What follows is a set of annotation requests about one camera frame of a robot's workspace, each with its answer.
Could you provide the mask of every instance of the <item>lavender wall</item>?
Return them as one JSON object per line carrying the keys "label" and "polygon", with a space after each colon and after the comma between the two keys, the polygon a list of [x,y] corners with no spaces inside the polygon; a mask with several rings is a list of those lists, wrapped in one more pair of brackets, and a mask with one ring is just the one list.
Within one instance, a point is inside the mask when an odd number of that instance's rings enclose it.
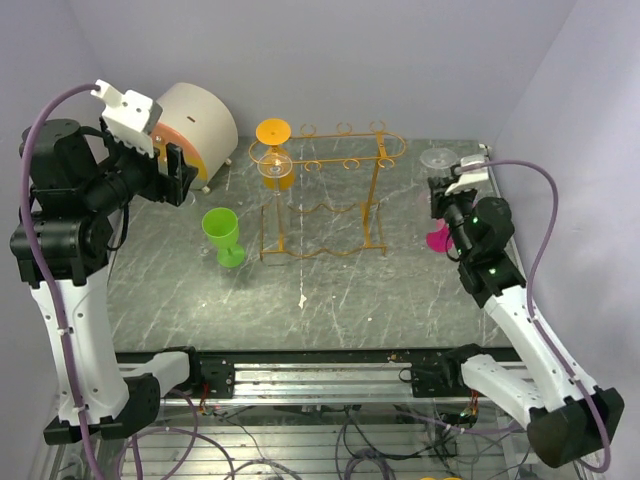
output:
{"label": "lavender wall", "polygon": [[[0,477],[24,479],[57,382],[44,323],[9,251],[18,221],[20,135],[54,95],[101,71],[63,0],[3,2],[0,45]],[[60,111],[93,121],[99,113],[88,95]]]}
{"label": "lavender wall", "polygon": [[267,117],[491,142],[575,0],[70,2],[110,81],[210,89]]}
{"label": "lavender wall", "polygon": [[[558,181],[558,226],[536,294],[573,355],[626,398],[612,479],[637,477],[640,438],[638,18],[636,0],[578,2],[496,143],[498,158],[537,162]],[[546,227],[548,187],[535,174],[502,168],[530,265]]]}

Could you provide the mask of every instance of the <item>wire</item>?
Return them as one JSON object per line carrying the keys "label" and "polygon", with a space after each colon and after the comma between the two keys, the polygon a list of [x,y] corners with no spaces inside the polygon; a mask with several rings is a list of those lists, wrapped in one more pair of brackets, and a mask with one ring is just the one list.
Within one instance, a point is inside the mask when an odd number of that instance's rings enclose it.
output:
{"label": "wire", "polygon": [[431,418],[431,417],[425,417],[423,415],[419,415],[417,413],[412,413],[412,412],[405,412],[402,410],[396,410],[396,411],[383,411],[383,413],[395,413],[396,415],[404,415],[406,417],[413,417],[416,418],[418,420],[422,420],[423,422],[427,422],[427,423],[432,423],[434,425],[440,425],[441,427],[445,427],[446,430],[450,430],[452,432],[456,432],[456,433],[460,433],[460,434],[465,434],[465,435],[500,435],[502,433],[513,433],[517,430],[520,430],[520,426],[515,422],[511,422],[509,425],[507,425],[504,428],[487,428],[484,430],[476,430],[473,428],[463,428],[463,427],[458,427],[455,425],[451,425],[449,423],[443,422],[442,420],[437,420],[435,418]]}
{"label": "wire", "polygon": [[127,203],[122,207],[122,231],[120,232],[120,240],[116,247],[110,247],[107,245],[107,250],[110,252],[117,252],[124,245],[127,235],[129,233],[129,204]]}
{"label": "wire", "polygon": [[[527,448],[527,453],[524,454],[524,457],[522,457],[522,461],[517,464],[517,465],[512,465],[511,467],[507,467],[504,470],[500,470],[498,473],[496,473],[495,475],[492,475],[491,477],[487,478],[487,480],[492,480],[494,478],[499,477],[500,475],[502,475],[503,473],[508,472],[509,470],[513,470],[514,468],[520,469],[524,463],[527,461],[527,458],[529,458],[529,453],[531,452],[531,445],[529,445],[529,448]],[[514,477],[513,480],[516,480],[518,477],[520,476],[520,470],[518,470],[516,472],[516,476]]]}
{"label": "wire", "polygon": [[136,464],[136,478],[138,480],[142,480],[144,476],[144,470],[142,468],[142,459],[140,458],[138,436],[135,433],[131,436],[131,448],[133,449],[133,461]]}
{"label": "wire", "polygon": [[584,477],[582,476],[582,473],[580,472],[578,465],[576,465],[576,462],[571,462],[571,465],[573,465],[573,469],[575,470],[576,475],[578,476],[578,480],[584,480]]}
{"label": "wire", "polygon": [[89,127],[87,125],[82,125],[80,127],[81,135],[88,135],[90,137],[98,137],[104,139],[107,135],[105,135],[101,130],[97,128]]}
{"label": "wire", "polygon": [[[193,450],[193,445],[196,443],[196,438],[198,438],[197,437],[198,436],[198,410],[196,409],[195,405],[191,401],[191,398],[189,398],[188,395],[185,395],[179,390],[171,390],[170,393],[174,395],[178,395],[179,397],[182,397],[189,404],[189,408],[191,409],[191,413],[193,416],[193,432],[190,432],[191,441],[189,442],[189,445],[187,446],[187,449],[185,450],[184,454],[182,455],[180,460],[178,460],[178,462],[173,466],[173,468],[169,470],[169,473],[167,473],[164,477],[162,477],[162,480],[168,480],[178,471],[180,467],[182,467],[184,462],[187,460],[187,457],[191,453],[191,450]],[[142,436],[147,436],[147,435],[149,435],[149,433],[145,433],[144,435],[138,435],[137,438],[141,438]],[[116,478],[118,479],[122,478],[122,468],[124,466],[124,455],[127,451],[127,448],[129,448],[129,446],[132,446],[133,443],[134,443],[134,439],[132,438],[129,443],[126,443],[124,447],[122,447],[122,450],[120,450],[120,453],[116,457],[116,461],[115,461]],[[138,474],[138,471],[139,471],[138,467],[139,466],[136,463],[136,474]]]}
{"label": "wire", "polygon": [[82,475],[84,473],[84,469],[85,469],[84,460],[82,460],[82,457],[80,455],[78,455],[77,453],[71,452],[69,454],[69,459],[73,459],[74,457],[78,459],[78,463],[76,463],[74,461],[70,461],[67,464],[66,467],[62,467],[56,473],[64,472],[65,470],[69,470],[71,467],[75,467],[76,465],[80,465],[80,472],[81,472],[81,475]]}
{"label": "wire", "polygon": [[261,460],[268,460],[268,459],[267,459],[267,457],[262,453],[262,450],[260,450],[260,444],[259,444],[259,443],[258,443],[258,441],[256,440],[256,437],[254,437],[254,436],[251,434],[251,432],[249,432],[249,430],[247,430],[243,425],[241,425],[241,424],[239,424],[239,423],[232,422],[231,420],[229,420],[228,418],[226,418],[224,415],[218,415],[218,414],[216,414],[215,412],[213,413],[213,416],[214,416],[214,417],[216,417],[216,418],[218,418],[218,419],[220,419],[220,420],[223,420],[223,421],[225,421],[225,422],[227,422],[227,423],[230,423],[231,425],[234,425],[234,426],[236,426],[236,427],[240,427],[240,428],[242,429],[242,431],[243,431],[244,433],[246,433],[246,434],[251,438],[251,440],[253,441],[253,444],[256,446],[256,450],[258,451],[258,455],[260,455],[260,459],[261,459]]}
{"label": "wire", "polygon": [[349,454],[354,457],[355,454],[353,453],[353,451],[349,448],[349,446],[347,445],[347,428],[349,426],[349,424],[352,424],[356,430],[358,431],[358,433],[360,434],[360,436],[362,437],[362,439],[364,440],[364,442],[369,446],[369,448],[376,453],[376,455],[378,455],[381,458],[384,458],[385,460],[397,460],[397,461],[402,461],[402,460],[409,460],[412,458],[420,458],[420,455],[424,452],[428,452],[429,450],[433,450],[435,449],[438,444],[431,444],[431,445],[427,445],[424,448],[421,448],[420,450],[416,450],[413,453],[409,453],[409,454],[394,454],[394,453],[384,453],[381,452],[380,450],[378,450],[375,446],[373,446],[373,444],[369,441],[369,439],[367,438],[367,436],[364,434],[364,432],[360,429],[360,426],[358,425],[358,423],[355,421],[355,419],[353,417],[347,417],[347,420],[345,421],[345,429],[344,429],[344,433],[343,433],[343,440],[344,440],[344,446],[346,447],[347,451],[349,452]]}
{"label": "wire", "polygon": [[472,436],[471,440],[473,441],[473,446],[476,449],[475,458],[471,462],[469,462],[470,463],[470,467],[471,467],[470,468],[470,472],[469,472],[469,477],[471,478],[471,480],[473,480],[473,469],[476,468],[476,463],[478,463],[480,461],[480,447],[478,447],[478,440],[476,439],[475,436]]}
{"label": "wire", "polygon": [[[296,473],[293,470],[285,467],[284,465],[280,465],[279,463],[274,462],[273,460],[267,460],[266,458],[261,458],[259,460],[249,460],[248,462],[243,463],[238,468],[236,468],[234,473],[238,473],[240,470],[244,470],[245,468],[251,465],[269,465],[271,468],[274,468],[274,469],[277,468],[278,470],[282,470],[287,475],[291,475],[295,480],[302,480],[302,477],[300,476],[299,473]],[[228,478],[231,478],[231,474],[224,477],[224,480],[227,480]]]}
{"label": "wire", "polygon": [[[429,437],[429,440],[431,441],[431,435],[429,434],[429,430],[425,429],[425,433],[427,434],[427,436]],[[455,472],[451,470],[451,466],[447,461],[446,455],[451,456],[451,454],[449,453],[448,449],[445,446],[445,443],[448,441],[447,435],[442,435],[442,431],[440,431],[438,432],[438,436],[439,436],[438,442],[437,443],[433,442],[433,445],[434,445],[433,451],[435,452],[436,457],[438,457],[438,460],[440,460],[440,463],[444,467],[445,472],[447,472],[447,475],[451,477],[459,477],[460,475],[456,475]]]}
{"label": "wire", "polygon": [[[235,471],[233,468],[233,459],[231,458],[231,455],[229,455],[229,452],[227,452],[225,450],[225,448],[220,445],[218,442],[216,442],[215,440],[207,437],[206,435],[202,435],[201,433],[196,433],[194,434],[193,431],[189,431],[189,430],[184,430],[183,428],[177,428],[177,427],[152,427],[152,428],[148,428],[146,429],[144,432],[138,434],[138,439],[144,438],[144,437],[148,437],[149,435],[156,435],[158,433],[172,433],[172,434],[177,434],[177,435],[191,435],[195,438],[198,438],[200,440],[204,440],[205,442],[210,443],[211,445],[213,445],[214,447],[216,447],[218,450],[220,450],[220,452],[224,455],[224,457],[227,460],[227,463],[229,464],[229,471],[232,472],[232,476],[231,479],[235,480]],[[125,446],[125,450],[126,448],[132,446],[131,441]],[[116,459],[116,464],[119,464],[119,462],[122,461],[121,457],[118,456],[118,458]]]}
{"label": "wire", "polygon": [[439,377],[440,374],[430,371],[430,370],[426,370],[424,368],[416,368],[416,367],[404,367],[402,369],[400,369],[400,371],[398,372],[398,380],[400,380],[402,383],[415,383],[413,378],[402,378],[402,374],[404,372],[409,372],[409,374],[411,374],[411,372],[419,372],[419,373],[425,373],[427,375],[431,375],[433,377]]}
{"label": "wire", "polygon": [[[33,224],[33,218],[31,217],[31,205],[29,202],[29,176],[31,173],[31,161],[33,159],[33,151],[36,146],[37,138],[47,118],[49,117],[49,115],[51,115],[51,112],[53,112],[53,110],[55,110],[56,107],[63,103],[65,100],[73,97],[74,95],[90,90],[97,91],[100,90],[100,87],[95,84],[79,85],[75,88],[67,90],[66,92],[58,95],[53,100],[51,100],[40,111],[35,121],[31,125],[31,129],[29,130],[29,134],[27,135],[27,138],[24,142],[24,149],[22,151],[22,176],[20,188],[20,213],[22,216],[22,225],[27,237],[27,241],[29,243],[29,247],[31,248],[31,252],[33,254],[33,259],[40,269],[42,277],[44,278],[44,281],[46,282],[47,287],[51,292],[51,299],[53,301],[56,322],[58,324],[58,328],[62,332],[69,331],[69,321],[64,309],[62,293],[60,291],[60,288],[58,287],[58,284],[56,283],[53,274],[51,273],[49,265],[47,265],[47,261],[45,260],[44,255],[42,254],[42,250],[38,242],[38,236]],[[93,445],[91,444],[89,422],[87,419],[87,412],[85,410],[86,406],[82,398],[82,392],[80,390],[78,370],[76,367],[76,360],[73,346],[71,344],[70,335],[61,335],[60,341],[62,343],[64,365],[67,370],[67,377],[69,379],[69,390],[71,391],[71,397],[73,398],[74,407],[78,409],[78,422],[80,424],[82,446],[85,451],[85,456],[87,457],[89,468],[91,469],[91,472],[93,473],[95,478],[97,480],[104,480],[104,475],[100,470],[100,466],[98,465],[98,461],[96,460]]]}
{"label": "wire", "polygon": [[598,433],[602,440],[602,447],[604,450],[604,460],[602,461],[602,465],[593,466],[586,463],[582,459],[578,461],[582,466],[584,466],[588,470],[591,470],[592,472],[604,473],[609,469],[609,466],[611,465],[611,441],[609,439],[609,435],[607,434],[607,428],[604,424],[602,415],[600,415],[600,412],[598,411],[598,407],[596,406],[595,402],[591,398],[591,395],[587,391],[587,388],[582,383],[582,380],[576,378],[577,377],[576,372],[571,366],[570,362],[564,357],[560,349],[556,346],[554,341],[551,339],[551,337],[547,333],[546,329],[540,323],[533,305],[533,282],[534,282],[536,273],[538,272],[538,266],[540,265],[542,256],[544,255],[544,252],[547,249],[547,245],[549,244],[549,239],[551,238],[551,234],[553,233],[553,228],[555,227],[555,224],[556,224],[556,218],[558,217],[558,205],[559,205],[558,186],[555,180],[553,179],[553,177],[551,176],[551,174],[547,172],[544,168],[542,168],[539,165],[536,165],[535,163],[525,162],[522,160],[498,160],[498,161],[485,162],[481,164],[468,165],[465,167],[461,167],[459,171],[463,173],[463,172],[469,172],[471,170],[477,170],[478,168],[484,168],[487,166],[493,168],[494,166],[500,166],[500,165],[518,165],[521,167],[527,167],[527,168],[533,169],[538,173],[540,173],[547,180],[547,182],[549,183],[549,186],[551,187],[553,204],[551,208],[551,215],[549,217],[549,225],[547,227],[547,231],[544,234],[544,238],[542,239],[540,249],[538,250],[536,257],[533,260],[533,265],[531,266],[531,270],[529,271],[529,281],[527,282],[527,289],[526,289],[527,311],[529,313],[529,317],[533,322],[533,325],[536,327],[536,330],[538,331],[538,333],[540,334],[544,342],[547,344],[549,349],[553,352],[554,356],[558,359],[558,362],[560,362],[562,367],[565,369],[565,371],[567,372],[567,375],[569,375],[569,377],[574,381],[578,390],[580,390],[580,393],[584,397],[589,407],[589,411],[591,412],[591,415],[598,428]]}
{"label": "wire", "polygon": [[446,248],[446,251],[444,253],[447,255],[447,258],[449,260],[458,263],[460,260],[462,260],[462,258],[460,256],[458,256],[458,258],[451,256],[451,254],[449,253],[450,249],[447,248],[447,245],[449,245],[449,240],[451,240],[451,230],[449,230],[449,233],[447,234],[447,240],[444,242],[444,248]]}
{"label": "wire", "polygon": [[335,451],[334,451],[334,462],[335,462],[335,467],[336,467],[336,474],[338,475],[338,479],[339,480],[350,480],[351,479],[351,474],[353,473],[354,469],[363,461],[368,460],[371,461],[373,463],[375,463],[378,468],[380,468],[380,472],[382,473],[382,477],[384,480],[395,480],[395,473],[393,472],[393,469],[391,469],[391,467],[389,467],[389,465],[386,463],[386,460],[382,457],[378,457],[375,452],[373,452],[372,450],[360,450],[358,451],[356,454],[352,454],[352,458],[349,459],[349,461],[347,462],[347,466],[345,469],[345,475],[344,475],[344,479],[342,477],[342,472],[340,471],[340,464],[339,464],[339,447],[340,447],[340,438],[344,439],[344,434],[345,431],[347,429],[347,425],[348,422],[350,420],[351,417],[347,417],[347,419],[345,420],[345,422],[342,424],[342,427],[340,428],[340,431],[338,432],[338,437],[336,438],[336,445],[335,445]]}
{"label": "wire", "polygon": [[478,459],[480,458],[480,456],[484,453],[487,452],[489,450],[491,450],[493,447],[498,447],[500,449],[502,449],[502,445],[500,445],[500,442],[502,440],[504,440],[505,438],[507,438],[509,435],[511,435],[510,433],[507,433],[506,435],[501,436],[498,440],[493,440],[492,438],[486,437],[484,435],[472,435],[471,438],[475,439],[476,437],[480,437],[485,439],[486,441],[488,441],[489,443],[491,443],[491,445],[489,445],[488,447],[483,448],[482,450],[478,450],[476,448],[476,455],[473,457],[472,460],[470,461],[466,461],[466,460],[460,460],[458,458],[455,459],[456,462],[458,463],[462,463],[463,465],[473,465],[478,463]]}

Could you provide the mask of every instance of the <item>gray marble surface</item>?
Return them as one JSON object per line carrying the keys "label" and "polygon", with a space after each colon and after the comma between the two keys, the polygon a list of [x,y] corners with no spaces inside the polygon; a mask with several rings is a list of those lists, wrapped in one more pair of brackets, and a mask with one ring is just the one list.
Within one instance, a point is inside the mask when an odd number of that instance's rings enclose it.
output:
{"label": "gray marble surface", "polygon": [[[216,174],[209,195],[197,192],[196,207],[133,202],[129,237],[110,278],[116,350],[185,344],[206,350],[509,344],[464,292],[455,264],[425,245],[428,187],[420,153],[444,146],[464,156],[476,153],[477,143],[409,140],[395,168],[380,171],[376,198],[382,203],[386,257],[366,250],[306,260],[272,255],[265,262],[259,259],[260,206],[271,193],[248,157],[250,143],[240,139],[233,164]],[[390,152],[399,147],[388,145]],[[292,140],[287,148],[302,159],[376,152],[370,139]],[[320,202],[338,208],[365,201],[372,169],[372,163],[355,171],[338,164],[308,173],[298,166],[287,200],[305,209]],[[199,225],[207,210],[220,206],[238,215],[239,243],[247,252],[244,264],[231,270],[218,265]],[[292,250],[305,252],[322,245],[356,247],[363,241],[359,210],[291,215],[287,241]]]}

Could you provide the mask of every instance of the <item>purple cable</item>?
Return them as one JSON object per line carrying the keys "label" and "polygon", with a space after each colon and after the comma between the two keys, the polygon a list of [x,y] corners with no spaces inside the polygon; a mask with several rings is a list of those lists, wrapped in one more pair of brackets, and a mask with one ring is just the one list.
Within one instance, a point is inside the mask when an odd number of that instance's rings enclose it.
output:
{"label": "purple cable", "polygon": [[[196,443],[196,438],[201,438],[198,435],[198,410],[196,409],[196,406],[193,404],[193,402],[191,401],[191,398],[189,398],[188,395],[185,395],[184,393],[182,393],[179,390],[171,390],[171,393],[173,393],[174,395],[178,395],[179,397],[182,397],[188,404],[189,404],[189,408],[191,409],[191,413],[193,414],[193,431],[189,432],[186,430],[181,431],[180,433],[186,432],[189,435],[191,435],[191,441],[189,442],[189,446],[187,446],[186,451],[184,452],[184,454],[182,455],[182,458],[180,458],[180,460],[178,460],[178,462],[173,466],[173,468],[171,470],[169,470],[169,473],[167,473],[164,477],[162,477],[161,480],[168,480],[169,478],[171,478],[180,467],[182,467],[182,465],[184,464],[184,462],[187,460],[187,457],[189,456],[189,454],[191,453],[191,450],[193,450],[193,445]],[[138,475],[138,479],[142,478],[140,477],[141,473],[142,473],[142,461],[140,461],[140,451],[138,450],[138,453],[136,455],[136,447],[137,447],[137,439],[142,438],[142,437],[146,437],[147,435],[150,435],[151,433],[156,433],[160,430],[152,430],[152,431],[147,431],[141,435],[134,435],[132,436],[131,440],[129,441],[129,443],[126,443],[124,445],[124,447],[122,448],[122,450],[120,450],[120,453],[118,454],[118,457],[116,458],[115,461],[115,468],[116,468],[116,478],[118,478],[119,480],[122,478],[122,467],[124,465],[124,455],[127,451],[127,448],[129,446],[133,447],[133,458],[136,464],[136,475]]]}
{"label": "purple cable", "polygon": [[133,461],[136,464],[136,478],[137,480],[142,480],[144,477],[144,470],[142,468],[142,459],[140,458],[138,435],[135,433],[131,436],[131,448],[133,449]]}
{"label": "purple cable", "polygon": [[536,276],[536,272],[538,271],[538,266],[540,265],[540,260],[542,259],[542,255],[547,249],[547,244],[549,243],[549,239],[551,238],[551,234],[553,233],[553,228],[556,224],[556,218],[558,216],[558,204],[559,204],[558,186],[556,185],[556,182],[551,176],[551,174],[549,174],[549,172],[547,172],[544,168],[542,168],[539,165],[536,165],[535,163],[525,162],[522,160],[498,160],[495,162],[492,161],[484,164],[468,165],[466,167],[461,167],[459,169],[459,172],[460,173],[469,172],[472,170],[477,170],[479,168],[484,168],[486,166],[494,167],[497,165],[518,165],[521,167],[531,168],[537,171],[538,173],[540,173],[544,178],[546,178],[547,182],[549,182],[549,186],[551,187],[551,194],[553,197],[553,207],[551,209],[551,217],[549,218],[549,226],[547,227],[547,231],[542,240],[542,244],[540,245],[540,249],[536,254],[536,258],[534,259],[533,265],[531,266],[531,271],[529,272],[529,281],[527,282],[527,311],[529,312],[529,317],[531,317],[531,319],[533,320],[533,325],[536,327],[536,330],[538,330],[538,333],[540,334],[544,342],[547,344],[549,349],[553,352],[553,354],[558,359],[562,367],[566,370],[567,374],[574,379],[575,384],[578,387],[578,390],[580,390],[580,393],[582,393],[582,396],[584,397],[585,401],[587,402],[587,405],[589,406],[589,410],[591,411],[591,415],[593,416],[593,419],[596,422],[596,426],[598,427],[598,433],[600,434],[600,438],[602,439],[602,447],[604,449],[604,460],[602,461],[602,465],[599,465],[599,466],[589,465],[582,459],[579,460],[579,462],[586,469],[591,470],[592,472],[604,473],[609,469],[609,466],[611,465],[611,441],[609,440],[609,435],[607,434],[607,428],[604,425],[604,420],[602,419],[602,415],[600,415],[600,412],[598,411],[596,404],[591,398],[591,395],[589,395],[589,392],[587,391],[582,381],[575,378],[576,372],[571,366],[571,364],[567,361],[566,358],[564,358],[564,355],[562,354],[560,349],[555,345],[555,343],[553,343],[553,340],[551,339],[551,337],[549,336],[545,328],[538,321],[538,318],[536,317],[536,314],[533,308],[533,280]]}
{"label": "purple cable", "polygon": [[[40,130],[42,129],[42,126],[44,125],[49,115],[51,115],[51,112],[53,112],[53,110],[58,105],[60,105],[68,98],[71,98],[78,93],[86,92],[89,90],[100,90],[100,87],[92,83],[80,85],[64,92],[63,94],[59,95],[51,102],[49,102],[33,122],[31,130],[29,131],[29,135],[27,135],[27,139],[24,142],[24,150],[22,152],[22,178],[20,189],[20,213],[22,215],[22,225],[24,226],[24,232],[27,236],[27,241],[29,242],[29,247],[31,248],[31,252],[33,254],[36,265],[38,265],[38,268],[42,273],[42,277],[44,278],[47,286],[49,287],[49,291],[51,292],[53,308],[56,314],[56,321],[58,322],[58,328],[63,331],[67,331],[67,329],[69,328],[69,322],[64,310],[62,293],[60,292],[60,289],[58,288],[58,285],[53,278],[53,274],[51,273],[51,270],[47,265],[47,261],[45,260],[44,255],[40,250],[38,237],[33,225],[33,219],[31,218],[31,205],[29,204],[29,173],[31,172],[31,159],[33,157],[33,150],[35,148],[36,140],[38,138]],[[73,354],[73,347],[71,345],[71,338],[68,334],[65,334],[60,337],[60,340],[62,342],[62,353],[64,357],[64,364],[67,369],[67,376],[69,377],[69,389],[71,390],[73,403],[76,408],[82,409],[84,408],[84,401],[80,392],[78,371],[76,369],[76,362]],[[91,439],[89,438],[89,424],[87,422],[87,416],[84,410],[80,410],[78,412],[78,420],[80,422],[80,431],[82,433],[82,444],[84,446],[84,451],[87,456],[87,461],[89,462],[91,472],[97,480],[104,480],[104,475],[100,471],[100,467],[98,466],[98,462],[96,460],[93,445],[91,445]]]}
{"label": "purple cable", "polygon": [[[229,455],[229,453],[224,449],[224,447],[222,445],[220,445],[218,442],[216,442],[215,440],[207,437],[206,435],[202,435],[201,433],[193,433],[193,431],[189,431],[189,430],[185,430],[183,428],[177,428],[177,427],[153,427],[153,428],[149,428],[147,430],[145,430],[143,433],[137,435],[138,440],[144,437],[147,437],[149,435],[155,435],[156,433],[173,433],[176,435],[191,435],[192,437],[196,437],[199,438],[200,440],[204,440],[205,442],[210,443],[211,445],[213,445],[214,447],[216,447],[218,450],[220,450],[220,452],[222,452],[222,454],[224,455],[224,457],[227,460],[227,463],[229,464],[229,471],[230,473],[230,477],[232,480],[235,480],[236,476],[235,476],[235,472],[233,469],[233,459],[231,458],[231,456]],[[120,465],[120,463],[123,460],[123,456],[127,450],[127,448],[132,447],[133,446],[133,438],[129,441],[128,444],[126,444],[123,449],[120,451],[120,453],[118,454],[118,457],[116,458],[116,465]]]}

